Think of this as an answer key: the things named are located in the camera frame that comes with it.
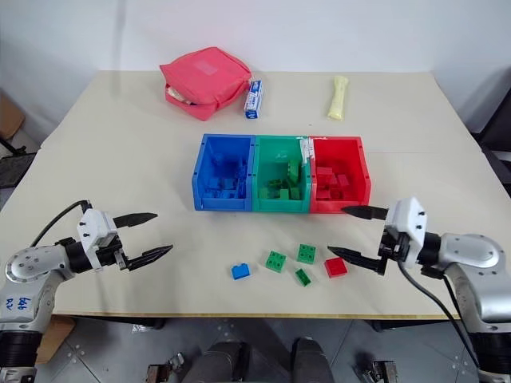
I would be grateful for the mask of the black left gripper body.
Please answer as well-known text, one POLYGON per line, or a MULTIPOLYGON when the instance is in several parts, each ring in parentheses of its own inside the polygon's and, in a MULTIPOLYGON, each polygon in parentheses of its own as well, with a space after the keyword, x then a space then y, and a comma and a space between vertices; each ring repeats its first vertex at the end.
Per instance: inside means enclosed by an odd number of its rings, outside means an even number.
POLYGON ((102 267, 117 265, 120 270, 127 268, 128 259, 118 235, 112 239, 108 246, 100 247, 96 251, 96 255, 102 267))

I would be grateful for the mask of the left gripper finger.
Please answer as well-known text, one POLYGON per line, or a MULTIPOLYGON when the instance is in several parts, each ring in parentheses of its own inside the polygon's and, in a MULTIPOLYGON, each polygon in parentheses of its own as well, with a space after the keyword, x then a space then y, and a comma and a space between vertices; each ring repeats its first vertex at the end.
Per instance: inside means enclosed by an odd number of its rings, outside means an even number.
POLYGON ((141 256, 129 259, 127 261, 127 269, 128 270, 136 270, 141 267, 145 267, 151 263, 154 263, 164 255, 166 255, 168 252, 173 249, 173 245, 166 245, 162 247, 157 247, 149 251, 145 251, 142 253, 141 256))
POLYGON ((117 228, 135 227, 142 223, 146 223, 151 219, 155 219, 158 214, 150 212, 131 213, 113 218, 113 222, 117 228))

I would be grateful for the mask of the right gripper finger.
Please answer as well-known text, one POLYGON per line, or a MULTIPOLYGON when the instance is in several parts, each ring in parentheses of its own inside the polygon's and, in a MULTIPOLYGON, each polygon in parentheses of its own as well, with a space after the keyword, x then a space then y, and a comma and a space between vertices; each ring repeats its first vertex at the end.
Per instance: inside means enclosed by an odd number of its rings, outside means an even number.
POLYGON ((360 219, 379 219, 385 220, 388 209, 383 207, 373 207, 369 205, 346 206, 341 209, 344 213, 360 219))
POLYGON ((380 261, 363 256, 360 252, 345 247, 327 246, 327 249, 344 261, 367 270, 378 271, 380 261))

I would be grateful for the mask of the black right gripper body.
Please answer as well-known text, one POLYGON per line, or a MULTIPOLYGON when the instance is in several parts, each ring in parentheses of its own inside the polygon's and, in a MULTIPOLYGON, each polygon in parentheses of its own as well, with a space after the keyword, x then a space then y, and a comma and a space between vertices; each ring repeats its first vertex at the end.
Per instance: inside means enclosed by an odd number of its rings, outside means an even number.
POLYGON ((405 232, 397 231, 392 227, 384 227, 380 240, 378 256, 380 263, 377 273, 384 275, 387 261, 393 260, 401 267, 404 266, 410 250, 410 237, 405 232))

